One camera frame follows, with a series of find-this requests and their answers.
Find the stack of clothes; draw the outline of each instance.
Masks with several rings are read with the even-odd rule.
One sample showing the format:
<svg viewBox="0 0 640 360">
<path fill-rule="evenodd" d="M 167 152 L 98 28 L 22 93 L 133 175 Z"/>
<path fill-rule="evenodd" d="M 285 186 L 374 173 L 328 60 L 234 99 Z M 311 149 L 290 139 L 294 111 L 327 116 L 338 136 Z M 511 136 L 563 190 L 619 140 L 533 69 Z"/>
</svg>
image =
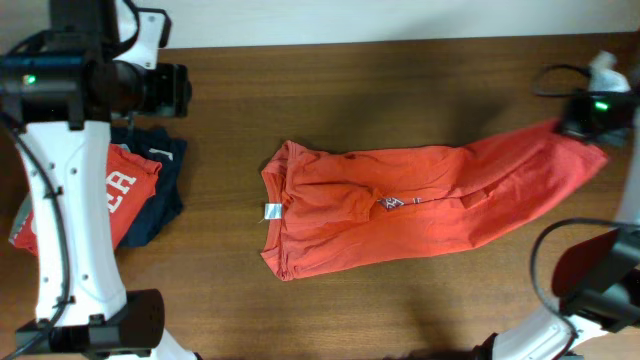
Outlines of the stack of clothes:
<svg viewBox="0 0 640 360">
<path fill-rule="evenodd" d="M 111 129 L 107 156 L 107 199 L 113 248 L 148 244 L 182 212 L 177 180 L 187 142 L 165 129 Z M 9 241 L 38 255 L 37 229 L 27 195 Z"/>
</svg>

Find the wooden table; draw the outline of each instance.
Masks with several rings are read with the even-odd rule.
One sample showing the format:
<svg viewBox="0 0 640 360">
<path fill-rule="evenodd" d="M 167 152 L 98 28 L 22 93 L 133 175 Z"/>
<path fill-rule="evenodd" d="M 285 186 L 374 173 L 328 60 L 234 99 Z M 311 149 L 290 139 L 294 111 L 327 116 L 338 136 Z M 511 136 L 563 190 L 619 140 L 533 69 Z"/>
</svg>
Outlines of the wooden table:
<svg viewBox="0 0 640 360">
<path fill-rule="evenodd" d="M 533 239 L 571 216 L 614 216 L 629 160 L 610 164 L 561 205 L 474 251 L 394 261 L 281 282 L 259 253 L 268 224 L 259 171 L 292 139 L 333 152 L 462 145 L 556 116 L 563 102 L 533 97 L 544 64 L 587 64 L 600 49 L 622 69 L 638 34 L 169 50 L 189 67 L 186 119 L 138 118 L 189 142 L 179 180 L 184 213 L 147 247 L 121 249 L 128 289 L 157 288 L 167 327 L 205 358 L 374 359 L 426 348 L 466 349 L 538 306 L 527 275 Z M 0 141 L 0 238 L 26 185 Z M 562 251 L 600 229 L 562 230 L 543 250 L 548 283 Z M 33 317 L 37 262 L 0 241 L 0 353 Z M 588 359 L 637 359 L 640 331 L 582 345 Z"/>
</svg>

